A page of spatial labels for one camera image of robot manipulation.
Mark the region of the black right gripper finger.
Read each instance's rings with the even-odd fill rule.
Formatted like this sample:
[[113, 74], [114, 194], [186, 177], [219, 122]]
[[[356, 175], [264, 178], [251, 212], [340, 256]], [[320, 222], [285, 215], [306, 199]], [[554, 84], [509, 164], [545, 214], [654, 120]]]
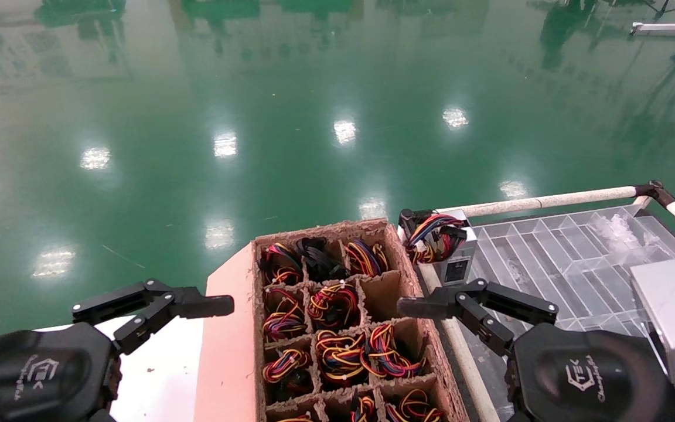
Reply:
[[534, 326], [555, 324], [559, 307], [541, 297], [477, 278], [467, 284], [467, 295], [479, 305]]
[[512, 356], [514, 334], [485, 310], [502, 297], [501, 287], [439, 287], [426, 297], [401, 297], [397, 300], [397, 312], [417, 319], [455, 319], [491, 352], [509, 358]]

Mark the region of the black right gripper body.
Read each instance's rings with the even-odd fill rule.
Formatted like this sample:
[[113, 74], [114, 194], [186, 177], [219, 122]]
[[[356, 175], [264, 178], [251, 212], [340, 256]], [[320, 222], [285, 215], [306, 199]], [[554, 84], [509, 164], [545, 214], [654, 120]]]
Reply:
[[512, 421], [675, 421], [675, 388], [640, 337], [539, 324], [514, 340], [504, 379]]

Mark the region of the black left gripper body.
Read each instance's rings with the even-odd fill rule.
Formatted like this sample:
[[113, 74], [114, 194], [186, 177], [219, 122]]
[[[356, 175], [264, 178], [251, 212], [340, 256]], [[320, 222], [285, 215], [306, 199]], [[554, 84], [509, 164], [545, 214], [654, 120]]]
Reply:
[[120, 364], [86, 323], [0, 335], [0, 421], [111, 421]]

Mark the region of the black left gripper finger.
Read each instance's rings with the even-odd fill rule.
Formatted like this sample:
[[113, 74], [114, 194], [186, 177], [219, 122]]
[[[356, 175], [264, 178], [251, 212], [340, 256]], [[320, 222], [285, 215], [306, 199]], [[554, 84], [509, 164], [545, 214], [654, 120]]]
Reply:
[[75, 304], [71, 311], [72, 323], [100, 324], [145, 309], [157, 297], [168, 292], [168, 286], [159, 280], [146, 280], [92, 297]]
[[204, 296], [195, 287], [154, 292], [148, 304], [141, 305], [134, 320], [115, 331], [115, 347], [119, 353], [131, 355], [175, 318], [223, 317], [234, 310], [235, 300], [232, 296]]

